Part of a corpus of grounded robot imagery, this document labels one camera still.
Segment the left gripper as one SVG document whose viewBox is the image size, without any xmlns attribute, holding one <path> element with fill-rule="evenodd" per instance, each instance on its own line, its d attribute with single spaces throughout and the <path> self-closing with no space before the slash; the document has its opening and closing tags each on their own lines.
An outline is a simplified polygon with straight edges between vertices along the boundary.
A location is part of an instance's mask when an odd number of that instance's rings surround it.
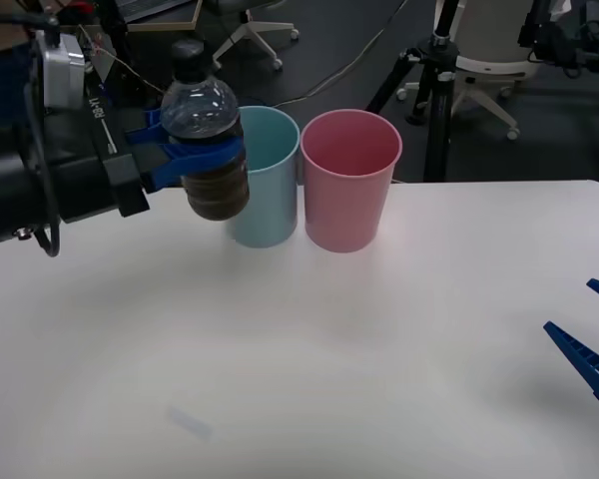
<svg viewBox="0 0 599 479">
<path fill-rule="evenodd" d="M 112 210 L 124 218 L 143 213 L 150 208 L 145 191 L 227 166 L 244 146 L 241 138 L 170 143 L 159 108 L 125 109 L 123 131 L 96 74 L 85 78 L 81 108 L 47 114 L 43 132 L 59 215 L 67 224 Z M 138 145 L 139 166 L 126 138 Z"/>
</svg>

